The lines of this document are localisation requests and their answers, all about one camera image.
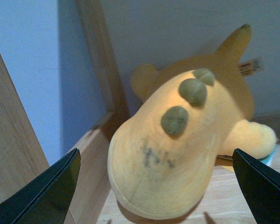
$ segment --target wooden board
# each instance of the wooden board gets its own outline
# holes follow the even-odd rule
[[[280,172],[280,145],[271,167]],[[124,209],[111,190],[98,224],[256,224],[241,193],[234,173],[214,167],[210,184],[200,203],[187,215],[172,219],[155,221],[141,218]]]
[[[76,0],[76,4],[106,109],[123,122],[129,112],[100,1]]]
[[[0,203],[48,167],[0,55]]]
[[[118,128],[116,116],[107,113],[74,146],[81,153],[81,168],[70,211],[76,224],[96,223],[111,186],[107,157],[111,137]]]

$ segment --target plush foot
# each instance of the plush foot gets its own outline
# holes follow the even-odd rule
[[[247,120],[239,121],[223,144],[219,155],[232,156],[240,148],[256,159],[267,157],[277,142],[275,132],[266,125]]]

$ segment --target plush body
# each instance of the plush body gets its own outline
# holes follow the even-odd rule
[[[205,192],[218,154],[270,154],[276,136],[248,121],[253,98],[237,67],[250,37],[244,25],[213,54],[134,70],[132,88],[144,104],[117,130],[108,155],[123,207],[152,219],[182,216]]]

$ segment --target plush dinosaur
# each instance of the plush dinosaur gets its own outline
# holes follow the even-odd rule
[[[271,153],[275,133],[248,121],[254,102],[238,70],[250,38],[245,24],[212,54],[133,71],[132,89],[144,104],[116,131],[108,155],[123,207],[151,219],[182,216],[203,196],[218,154]]]

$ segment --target light blue wall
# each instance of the light blue wall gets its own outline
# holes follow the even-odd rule
[[[129,77],[139,63],[162,69],[211,53],[235,29],[250,23],[251,43],[241,61],[262,56],[265,70],[246,78],[256,115],[280,111],[280,0],[101,0],[131,114],[140,101]]]
[[[0,53],[52,165],[105,113],[74,0],[1,0]]]

